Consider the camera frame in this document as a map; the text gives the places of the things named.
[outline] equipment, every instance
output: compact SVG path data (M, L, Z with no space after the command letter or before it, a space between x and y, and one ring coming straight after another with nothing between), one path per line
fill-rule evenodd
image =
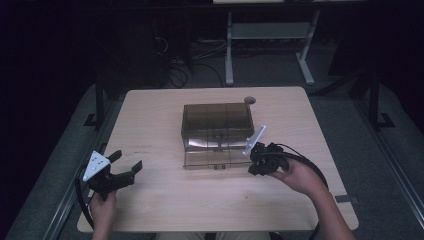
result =
M284 149L281 146L290 149L297 155L284 152ZM319 176L324 185L328 188L327 180L325 179L324 174L322 174L321 170L305 156L284 144L275 144L271 142L268 146L265 147L265 144L261 142L256 142L255 146L253 147L250 153L250 160L253 162L253 164L249 167L248 172L255 176L258 174L264 176L277 171L280 167L281 169L283 169L283 171L286 172L289 170L289 164L287 162L288 158L299 161L305 164L306 166L310 167ZM309 240L314 239L315 236L318 234L318 231L319 223L317 223L314 231L309 237Z
M93 151L90 157L90 161L87 166L83 166L77 173L75 178L75 190L77 193L78 202L80 204L81 210L87 219L90 226L94 229L93 219L90 216L88 207L84 202L80 175L82 170L85 170L83 181L88 183L90 189L94 192L100 194L103 200L107 199L107 196L110 192L127 187L134 184L135 175L143 168L142 161L139 161L135 164L131 171L112 174L110 173L111 163L115 162L122 156L121 150L114 152L108 158L102 156L101 154Z

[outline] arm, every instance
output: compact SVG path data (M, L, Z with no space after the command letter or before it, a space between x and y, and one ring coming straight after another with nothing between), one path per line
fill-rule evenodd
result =
M94 221L93 240L107 240L112 232L116 212L116 191L109 193L106 201L100 194L94 193L90 203L90 212Z
M356 239L340 213L333 196L318 175L308 166L289 159L289 171L273 172L270 176L291 189L307 195L315 206L324 238L327 240Z

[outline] forearm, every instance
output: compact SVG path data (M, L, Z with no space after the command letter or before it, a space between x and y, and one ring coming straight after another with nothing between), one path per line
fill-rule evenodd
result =
M326 240L356 239L328 190L317 191L309 197L317 211L321 231Z

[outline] white metal frame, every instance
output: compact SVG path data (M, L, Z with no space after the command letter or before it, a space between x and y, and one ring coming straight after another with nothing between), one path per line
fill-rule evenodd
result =
M311 22L306 23L266 23L260 24L233 24L232 13L228 13L227 23L227 54L225 56L225 83L227 86L234 84L233 76L233 62L231 59L231 45L232 39L290 39L290 38L304 38L305 44L302 50L296 53L296 58L299 63L300 69L302 70L305 82L308 85L315 83L311 72L309 71L308 64L306 63L306 56L311 45L312 38L315 33L315 28L318 22L320 11L314 12ZM266 33L262 31L269 26L271 31Z

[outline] dark background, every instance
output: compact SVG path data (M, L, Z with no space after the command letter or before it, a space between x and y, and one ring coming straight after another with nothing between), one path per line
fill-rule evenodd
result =
M318 26L316 38L340 39L330 74L345 75L362 66L377 72L380 81L397 94L405 111L424 132L424 66L420 59L424 53L423 5L415 1L369 5L354 11L329 9L322 12L320 23L326 24ZM349 18L340 22L343 14ZM225 24L226 15L222 13L173 13L155 30L149 23L150 16L87 13L78 2L2 1L0 238L6 236L76 105L99 74L109 76L106 85L110 85L108 93L112 97L116 94L113 89L121 87L160 87L166 67L156 59L149 39L155 31L165 31L173 39L174 50L189 57L186 43L196 36L219 38L225 34L225 30L205 29L201 23L206 21L206 15L208 19L214 15L216 23ZM116 26L126 26L127 30ZM93 28L105 39L103 44L132 65L113 64L93 40ZM137 29L141 31L128 33ZM139 48L139 55L128 51L134 39L145 43L145 48ZM115 73L128 74L126 80L114 83L113 73L105 72L105 66ZM132 69L139 69L141 72L135 75L146 78L134 84ZM149 76L159 80L148 82Z

